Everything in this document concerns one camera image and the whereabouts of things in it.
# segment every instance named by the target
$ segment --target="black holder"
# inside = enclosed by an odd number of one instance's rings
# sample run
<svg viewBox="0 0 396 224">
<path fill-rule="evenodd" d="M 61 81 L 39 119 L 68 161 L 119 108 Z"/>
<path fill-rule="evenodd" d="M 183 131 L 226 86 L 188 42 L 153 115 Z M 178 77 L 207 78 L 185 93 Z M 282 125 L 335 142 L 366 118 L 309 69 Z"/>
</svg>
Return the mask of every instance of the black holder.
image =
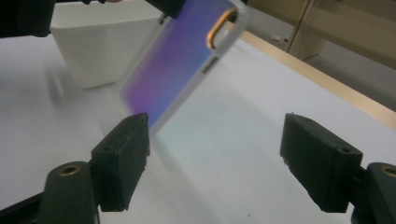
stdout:
<svg viewBox="0 0 396 224">
<path fill-rule="evenodd" d="M 312 119 L 287 114 L 280 156 L 327 213 L 355 206 L 352 223 L 396 223 L 396 167 L 371 163 L 360 167 L 363 154 Z"/>
<path fill-rule="evenodd" d="M 0 212 L 0 223 L 96 224 L 104 212 L 128 209 L 149 155 L 148 115 L 124 119 L 92 151 L 89 162 L 53 169 L 43 193 Z"/>
<path fill-rule="evenodd" d="M 88 5 L 92 0 L 80 0 Z M 97 0 L 104 4 L 106 0 Z M 158 8 L 164 17 L 177 18 L 186 0 L 146 0 Z M 6 0 L 0 2 L 0 38 L 20 35 L 45 37 L 50 34 L 50 23 L 56 3 L 78 0 Z"/>
</svg>

